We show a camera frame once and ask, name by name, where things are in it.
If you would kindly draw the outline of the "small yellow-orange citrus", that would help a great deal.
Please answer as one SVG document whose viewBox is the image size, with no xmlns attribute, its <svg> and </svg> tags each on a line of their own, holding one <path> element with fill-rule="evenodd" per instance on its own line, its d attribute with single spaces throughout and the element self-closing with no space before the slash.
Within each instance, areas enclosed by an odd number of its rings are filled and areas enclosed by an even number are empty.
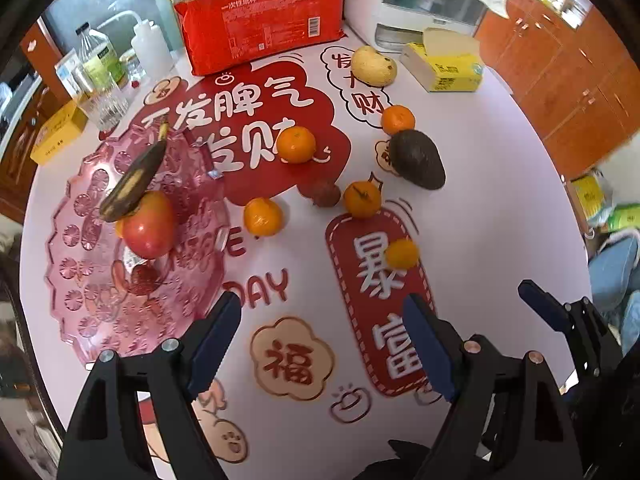
<svg viewBox="0 0 640 480">
<path fill-rule="evenodd" d="M 420 262 L 418 245 L 410 238 L 394 240 L 385 249 L 384 257 L 387 266 L 393 270 L 407 271 Z"/>
</svg>

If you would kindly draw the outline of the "dark red small fruit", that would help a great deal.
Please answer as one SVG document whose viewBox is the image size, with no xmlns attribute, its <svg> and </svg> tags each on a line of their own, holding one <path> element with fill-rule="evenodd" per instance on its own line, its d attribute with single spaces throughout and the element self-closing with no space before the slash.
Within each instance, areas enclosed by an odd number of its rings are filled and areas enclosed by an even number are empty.
<svg viewBox="0 0 640 480">
<path fill-rule="evenodd" d="M 160 286 L 160 274 L 154 266 L 143 263 L 132 269 L 129 291 L 134 296 L 148 296 L 158 286 Z"/>
</svg>

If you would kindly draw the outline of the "dark green avocado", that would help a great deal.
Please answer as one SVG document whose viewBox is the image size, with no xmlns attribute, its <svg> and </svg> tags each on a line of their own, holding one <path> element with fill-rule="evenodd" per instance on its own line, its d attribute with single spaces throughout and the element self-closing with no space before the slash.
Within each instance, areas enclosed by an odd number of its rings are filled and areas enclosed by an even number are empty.
<svg viewBox="0 0 640 480">
<path fill-rule="evenodd" d="M 425 133 L 407 129 L 390 137 L 390 166 L 405 180 L 425 188 L 439 190 L 445 185 L 446 172 L 436 144 Z"/>
</svg>

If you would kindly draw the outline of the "red apple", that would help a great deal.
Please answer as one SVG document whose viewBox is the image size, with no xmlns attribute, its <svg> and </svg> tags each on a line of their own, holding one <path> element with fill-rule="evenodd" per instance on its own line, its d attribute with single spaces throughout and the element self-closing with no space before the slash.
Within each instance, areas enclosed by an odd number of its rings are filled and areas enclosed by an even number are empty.
<svg viewBox="0 0 640 480">
<path fill-rule="evenodd" d="M 146 192 L 124 219 L 124 242 L 137 256 L 155 259 L 175 245 L 177 220 L 170 199 L 160 191 Z"/>
</svg>

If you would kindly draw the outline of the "orange with dark scar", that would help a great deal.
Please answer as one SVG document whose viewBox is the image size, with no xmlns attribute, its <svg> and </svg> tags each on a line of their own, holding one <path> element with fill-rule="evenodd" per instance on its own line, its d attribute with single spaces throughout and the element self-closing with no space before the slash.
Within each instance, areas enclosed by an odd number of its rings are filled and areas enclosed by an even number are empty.
<svg viewBox="0 0 640 480">
<path fill-rule="evenodd" d="M 382 194 L 378 186 L 371 181 L 355 181 L 346 188 L 343 203 L 354 218 L 367 219 L 380 210 Z"/>
</svg>

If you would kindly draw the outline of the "overripe dark banana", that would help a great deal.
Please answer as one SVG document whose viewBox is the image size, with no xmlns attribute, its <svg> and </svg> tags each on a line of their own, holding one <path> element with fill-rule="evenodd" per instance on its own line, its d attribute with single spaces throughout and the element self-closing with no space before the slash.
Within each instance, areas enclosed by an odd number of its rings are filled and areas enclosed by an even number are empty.
<svg viewBox="0 0 640 480">
<path fill-rule="evenodd" d="M 102 200 L 99 215 L 103 221 L 114 223 L 137 208 L 146 189 L 162 166 L 167 148 L 168 131 L 168 120 L 163 117 L 158 125 L 156 142 L 134 160 L 112 192 Z"/>
</svg>

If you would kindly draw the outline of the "small orange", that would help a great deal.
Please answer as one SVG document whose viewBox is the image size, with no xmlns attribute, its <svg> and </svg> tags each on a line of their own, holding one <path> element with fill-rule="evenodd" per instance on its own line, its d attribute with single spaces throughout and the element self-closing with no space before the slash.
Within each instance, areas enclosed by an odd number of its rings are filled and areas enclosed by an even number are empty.
<svg viewBox="0 0 640 480">
<path fill-rule="evenodd" d="M 416 118 L 408 107 L 392 105 L 387 107 L 381 116 L 383 131 L 389 136 L 416 128 Z"/>
</svg>

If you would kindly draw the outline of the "brown lychee fruit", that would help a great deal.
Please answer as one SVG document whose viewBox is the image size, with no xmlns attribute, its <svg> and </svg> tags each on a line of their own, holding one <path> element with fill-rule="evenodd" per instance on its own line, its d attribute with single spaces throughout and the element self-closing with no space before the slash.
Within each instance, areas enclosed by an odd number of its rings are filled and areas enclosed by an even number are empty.
<svg viewBox="0 0 640 480">
<path fill-rule="evenodd" d="M 332 208 L 342 197 L 340 188 L 331 181 L 318 181 L 311 190 L 311 201 L 319 208 Z"/>
</svg>

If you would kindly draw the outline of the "printed white red table mat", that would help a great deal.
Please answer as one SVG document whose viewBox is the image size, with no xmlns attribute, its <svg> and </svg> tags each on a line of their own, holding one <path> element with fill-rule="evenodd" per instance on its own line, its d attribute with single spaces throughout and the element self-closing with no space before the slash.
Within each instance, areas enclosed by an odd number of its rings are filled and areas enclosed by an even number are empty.
<svg viewBox="0 0 640 480">
<path fill-rule="evenodd" d="M 408 70 L 385 89 L 356 80 L 348 32 L 330 44 L 194 76 L 187 58 L 140 87 L 111 138 L 150 128 L 202 140 L 224 181 L 230 230 L 223 292 L 234 292 L 241 323 L 196 418 L 231 479 L 350 479 L 392 456 L 390 440 L 431 444 L 448 403 L 423 387 L 402 303 L 422 296 L 463 338 L 485 336 L 502 354 L 542 354 L 557 382 L 574 364 L 564 337 L 518 296 L 533 280 L 557 300 L 591 292 L 584 242 L 544 144 L 491 72 L 475 92 L 427 92 Z M 436 144 L 446 172 L 439 190 L 420 188 L 390 166 L 384 110 L 408 107 Z M 280 132 L 301 126 L 314 158 L 283 160 Z M 26 211 L 21 300 L 47 394 L 69 422 L 88 377 L 51 314 L 46 281 L 52 217 L 82 160 L 104 141 L 96 127 L 42 165 Z M 311 201 L 318 181 L 340 202 Z M 371 181 L 382 206 L 354 218 L 343 194 Z M 245 229 L 244 206 L 270 198 L 284 214 L 276 235 Z M 384 252 L 410 238 L 414 268 L 390 269 Z"/>
</svg>

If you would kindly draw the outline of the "large orange near tray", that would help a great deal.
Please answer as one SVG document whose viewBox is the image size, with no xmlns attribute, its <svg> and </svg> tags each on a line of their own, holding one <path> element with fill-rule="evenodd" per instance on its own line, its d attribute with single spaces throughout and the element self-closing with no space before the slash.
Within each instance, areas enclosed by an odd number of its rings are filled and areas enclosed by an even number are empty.
<svg viewBox="0 0 640 480">
<path fill-rule="evenodd" d="M 244 206 L 243 222 L 245 229 L 254 236 L 273 236 L 283 229 L 284 214 L 270 198 L 256 197 Z"/>
</svg>

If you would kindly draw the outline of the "yellow pear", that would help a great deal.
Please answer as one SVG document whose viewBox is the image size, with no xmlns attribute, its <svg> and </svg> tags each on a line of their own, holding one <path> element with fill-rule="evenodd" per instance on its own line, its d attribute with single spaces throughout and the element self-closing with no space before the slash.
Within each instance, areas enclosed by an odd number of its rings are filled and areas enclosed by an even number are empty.
<svg viewBox="0 0 640 480">
<path fill-rule="evenodd" d="M 369 46 L 352 54 L 350 68 L 356 79 L 375 88 L 386 87 L 397 77 L 396 62 Z"/>
</svg>

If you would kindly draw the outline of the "clear glass cup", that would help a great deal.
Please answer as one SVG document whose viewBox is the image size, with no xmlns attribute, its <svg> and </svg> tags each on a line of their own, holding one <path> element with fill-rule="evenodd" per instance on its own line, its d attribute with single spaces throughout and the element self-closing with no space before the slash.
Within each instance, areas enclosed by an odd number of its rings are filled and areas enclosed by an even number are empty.
<svg viewBox="0 0 640 480">
<path fill-rule="evenodd" d="M 129 103 L 116 82 L 110 78 L 104 86 L 92 81 L 82 84 L 78 105 L 100 131 L 116 128 L 129 110 Z"/>
</svg>

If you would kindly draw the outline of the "clear plastic bottle green label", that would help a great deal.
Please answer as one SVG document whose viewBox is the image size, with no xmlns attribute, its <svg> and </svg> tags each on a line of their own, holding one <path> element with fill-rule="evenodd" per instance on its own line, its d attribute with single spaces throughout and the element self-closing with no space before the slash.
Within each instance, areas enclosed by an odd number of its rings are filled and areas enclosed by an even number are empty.
<svg viewBox="0 0 640 480">
<path fill-rule="evenodd" d="M 111 81 L 121 86 L 126 73 L 110 38 L 88 22 L 76 29 L 76 35 L 80 41 L 78 56 L 82 67 L 96 88 L 106 89 Z"/>
</svg>

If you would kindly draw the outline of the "white squeeze bottle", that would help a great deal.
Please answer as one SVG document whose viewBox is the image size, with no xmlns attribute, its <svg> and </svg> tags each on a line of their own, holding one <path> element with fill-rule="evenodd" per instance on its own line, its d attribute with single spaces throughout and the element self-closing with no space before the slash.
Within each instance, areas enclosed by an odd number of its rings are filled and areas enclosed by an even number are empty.
<svg viewBox="0 0 640 480">
<path fill-rule="evenodd" d="M 134 25 L 131 47 L 136 52 L 145 73 L 153 80 L 165 78 L 174 67 L 174 58 L 170 54 L 160 26 L 149 20 Z"/>
</svg>

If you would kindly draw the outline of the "red paper cup package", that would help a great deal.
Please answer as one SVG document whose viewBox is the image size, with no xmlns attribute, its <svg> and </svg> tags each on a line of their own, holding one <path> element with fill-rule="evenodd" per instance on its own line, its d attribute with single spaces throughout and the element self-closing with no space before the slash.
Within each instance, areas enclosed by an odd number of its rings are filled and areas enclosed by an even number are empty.
<svg viewBox="0 0 640 480">
<path fill-rule="evenodd" d="M 196 76 L 342 36 L 343 0 L 172 0 Z"/>
</svg>

